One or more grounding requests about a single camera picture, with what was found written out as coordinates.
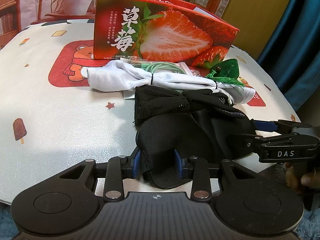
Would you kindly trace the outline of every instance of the human hand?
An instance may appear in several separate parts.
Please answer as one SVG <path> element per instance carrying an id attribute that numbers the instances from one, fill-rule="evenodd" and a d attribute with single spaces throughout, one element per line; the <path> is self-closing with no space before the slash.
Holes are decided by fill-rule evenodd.
<path id="1" fill-rule="evenodd" d="M 301 178 L 297 178 L 291 163 L 285 163 L 284 166 L 287 168 L 285 174 L 287 185 L 296 193 L 302 193 L 304 187 L 320 188 L 320 172 L 317 172 L 319 168 L 315 168 L 313 172 L 308 172 Z"/>

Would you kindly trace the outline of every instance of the red scarf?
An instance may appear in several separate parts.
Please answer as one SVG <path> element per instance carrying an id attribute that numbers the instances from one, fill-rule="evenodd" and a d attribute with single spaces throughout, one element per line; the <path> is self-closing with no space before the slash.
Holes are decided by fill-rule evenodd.
<path id="1" fill-rule="evenodd" d="M 70 70 L 72 64 L 76 64 L 83 67 L 103 67 L 110 59 L 89 59 L 89 58 L 73 58 L 72 63 L 66 67 L 63 74 L 74 76 L 75 72 Z"/>

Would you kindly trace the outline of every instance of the bookshelf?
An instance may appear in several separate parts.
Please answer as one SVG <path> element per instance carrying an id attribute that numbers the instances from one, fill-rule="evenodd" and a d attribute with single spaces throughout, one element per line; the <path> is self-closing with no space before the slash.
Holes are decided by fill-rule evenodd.
<path id="1" fill-rule="evenodd" d="M 19 0 L 0 0 L 0 49 L 21 31 Z"/>

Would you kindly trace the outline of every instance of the white flower pot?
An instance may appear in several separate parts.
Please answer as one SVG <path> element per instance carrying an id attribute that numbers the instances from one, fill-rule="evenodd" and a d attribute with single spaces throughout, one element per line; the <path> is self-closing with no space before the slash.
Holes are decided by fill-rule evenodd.
<path id="1" fill-rule="evenodd" d="M 65 15 L 85 15 L 92 0 L 63 0 Z"/>

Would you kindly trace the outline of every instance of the strawberry box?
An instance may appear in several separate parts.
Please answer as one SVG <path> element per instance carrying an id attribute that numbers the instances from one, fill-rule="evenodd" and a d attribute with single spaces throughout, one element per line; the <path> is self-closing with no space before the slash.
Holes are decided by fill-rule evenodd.
<path id="1" fill-rule="evenodd" d="M 185 62 L 211 68 L 238 29 L 182 0 L 97 0 L 95 59 Z"/>

